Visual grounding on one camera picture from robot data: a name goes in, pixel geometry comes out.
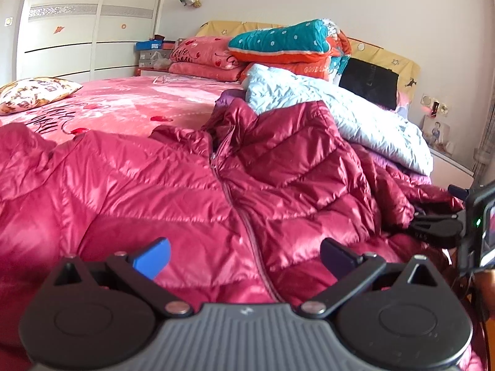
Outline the black cushion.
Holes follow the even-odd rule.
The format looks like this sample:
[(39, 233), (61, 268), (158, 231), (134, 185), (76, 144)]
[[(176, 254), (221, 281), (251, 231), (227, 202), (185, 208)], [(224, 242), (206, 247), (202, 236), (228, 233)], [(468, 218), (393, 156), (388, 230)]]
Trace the black cushion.
[(398, 74), (389, 69), (350, 58), (339, 86), (388, 110), (397, 108)]

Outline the wall socket panel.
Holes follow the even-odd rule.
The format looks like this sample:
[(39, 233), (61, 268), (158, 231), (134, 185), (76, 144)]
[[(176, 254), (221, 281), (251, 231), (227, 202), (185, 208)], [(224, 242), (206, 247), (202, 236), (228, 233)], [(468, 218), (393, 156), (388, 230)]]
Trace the wall socket panel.
[(448, 116), (448, 105), (432, 96), (426, 94), (422, 95), (420, 99), (420, 105), (423, 114), (428, 117), (435, 118)]

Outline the white wardrobe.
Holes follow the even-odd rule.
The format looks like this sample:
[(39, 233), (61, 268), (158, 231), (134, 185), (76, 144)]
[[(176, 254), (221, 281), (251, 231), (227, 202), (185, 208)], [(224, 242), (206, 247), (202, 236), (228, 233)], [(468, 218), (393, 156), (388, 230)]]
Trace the white wardrobe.
[(15, 75), (85, 83), (134, 75), (159, 0), (24, 0)]

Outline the grey striped curtain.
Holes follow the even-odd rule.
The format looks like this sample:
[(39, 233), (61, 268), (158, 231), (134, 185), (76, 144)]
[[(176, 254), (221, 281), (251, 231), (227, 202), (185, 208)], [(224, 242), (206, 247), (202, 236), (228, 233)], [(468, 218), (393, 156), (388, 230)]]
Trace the grey striped curtain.
[(482, 184), (482, 179), (494, 155), (494, 96), (491, 99), (488, 119), (479, 147), (474, 152), (474, 183)]

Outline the pink floral bed cover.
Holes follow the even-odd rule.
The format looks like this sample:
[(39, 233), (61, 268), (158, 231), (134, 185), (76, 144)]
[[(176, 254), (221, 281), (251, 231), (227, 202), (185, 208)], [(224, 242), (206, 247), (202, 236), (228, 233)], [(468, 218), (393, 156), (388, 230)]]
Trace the pink floral bed cover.
[(199, 129), (223, 91), (237, 82), (163, 73), (89, 81), (60, 101), (1, 118), (58, 144), (89, 130), (147, 137), (157, 126)]

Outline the yellow headboard cover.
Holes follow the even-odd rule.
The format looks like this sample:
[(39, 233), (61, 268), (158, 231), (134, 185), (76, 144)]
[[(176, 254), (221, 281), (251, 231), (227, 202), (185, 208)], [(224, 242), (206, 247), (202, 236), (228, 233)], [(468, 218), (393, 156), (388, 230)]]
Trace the yellow headboard cover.
[[(234, 37), (247, 31), (263, 28), (281, 28), (281, 25), (273, 23), (241, 22), (211, 20), (200, 26), (196, 36), (228, 36)], [(420, 67), (399, 54), (392, 53), (380, 46), (372, 45), (360, 39), (347, 37), (352, 49), (352, 58), (366, 61), (398, 75), (398, 91), (408, 97), (408, 103), (412, 103), (415, 97), (417, 81), (420, 77)]]

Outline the pink heart folded blanket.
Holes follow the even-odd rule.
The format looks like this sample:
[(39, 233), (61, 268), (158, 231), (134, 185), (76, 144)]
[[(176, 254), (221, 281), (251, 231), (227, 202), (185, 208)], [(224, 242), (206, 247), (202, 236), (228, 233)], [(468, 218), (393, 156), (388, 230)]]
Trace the pink heart folded blanket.
[(170, 55), (168, 71), (223, 82), (239, 80), (247, 64), (229, 50), (226, 36), (200, 36), (184, 39)]

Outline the teal and orange folded quilt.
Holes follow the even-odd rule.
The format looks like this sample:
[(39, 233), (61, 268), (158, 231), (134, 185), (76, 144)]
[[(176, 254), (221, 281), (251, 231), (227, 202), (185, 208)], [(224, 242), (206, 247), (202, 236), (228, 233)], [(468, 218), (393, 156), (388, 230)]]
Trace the teal and orange folded quilt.
[(248, 67), (255, 64), (338, 82), (351, 57), (351, 43), (330, 19), (238, 34), (228, 48)]

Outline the framed child photo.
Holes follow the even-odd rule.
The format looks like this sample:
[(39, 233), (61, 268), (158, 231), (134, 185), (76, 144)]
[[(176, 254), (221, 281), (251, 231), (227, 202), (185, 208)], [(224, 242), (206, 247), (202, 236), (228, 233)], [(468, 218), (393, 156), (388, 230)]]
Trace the framed child photo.
[(425, 116), (422, 124), (423, 137), (429, 147), (445, 151), (450, 141), (450, 126), (436, 117)]

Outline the light blue folded quilt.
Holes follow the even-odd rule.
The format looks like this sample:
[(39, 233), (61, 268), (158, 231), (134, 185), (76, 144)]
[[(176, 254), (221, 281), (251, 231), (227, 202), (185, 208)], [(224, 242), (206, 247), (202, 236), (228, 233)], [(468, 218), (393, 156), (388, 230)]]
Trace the light blue folded quilt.
[(417, 125), (338, 85), (255, 64), (242, 86), (248, 105), (257, 114), (322, 101), (348, 142), (361, 144), (416, 173), (429, 176), (433, 171), (433, 157)]

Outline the floral patterned pillow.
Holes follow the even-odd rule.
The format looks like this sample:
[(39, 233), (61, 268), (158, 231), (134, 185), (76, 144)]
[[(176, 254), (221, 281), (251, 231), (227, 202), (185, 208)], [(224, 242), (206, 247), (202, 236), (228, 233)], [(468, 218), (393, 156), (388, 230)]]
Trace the floral patterned pillow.
[(83, 85), (68, 79), (34, 77), (16, 80), (1, 87), (1, 115), (28, 111), (65, 99)]

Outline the crimson puffer down jacket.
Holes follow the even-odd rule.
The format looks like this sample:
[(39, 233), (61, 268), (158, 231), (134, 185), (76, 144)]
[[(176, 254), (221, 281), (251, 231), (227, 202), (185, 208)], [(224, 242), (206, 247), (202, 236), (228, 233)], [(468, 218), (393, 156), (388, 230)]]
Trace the crimson puffer down jacket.
[(446, 269), (441, 251), (405, 231), (416, 209), (461, 208), (447, 191), (376, 165), (321, 101), (259, 115), (234, 100), (199, 131), (87, 131), (62, 144), (4, 125), (1, 367), (28, 368), (19, 320), (65, 255), (100, 261), (165, 237), (171, 261), (157, 281), (192, 306), (298, 305), (335, 280), (320, 260), (327, 237)]

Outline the pink white nightstand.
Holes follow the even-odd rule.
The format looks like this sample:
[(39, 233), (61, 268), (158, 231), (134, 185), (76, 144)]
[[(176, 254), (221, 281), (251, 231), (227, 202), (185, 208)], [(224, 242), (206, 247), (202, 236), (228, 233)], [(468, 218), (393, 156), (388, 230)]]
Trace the pink white nightstand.
[(473, 184), (473, 171), (456, 162), (441, 152), (430, 149), (433, 157), (431, 183), (447, 189), (451, 184), (463, 189), (469, 189)]

